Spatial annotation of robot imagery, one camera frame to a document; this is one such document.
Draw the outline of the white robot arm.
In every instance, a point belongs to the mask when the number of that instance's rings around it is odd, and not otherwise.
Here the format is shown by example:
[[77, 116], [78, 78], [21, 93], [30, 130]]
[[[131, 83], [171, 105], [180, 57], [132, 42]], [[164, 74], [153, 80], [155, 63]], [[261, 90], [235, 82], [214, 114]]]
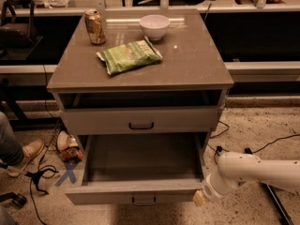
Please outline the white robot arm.
[[193, 196], [197, 206], [216, 202], [248, 182], [258, 181], [291, 193], [300, 192], [299, 160], [267, 160], [252, 154], [226, 152]]

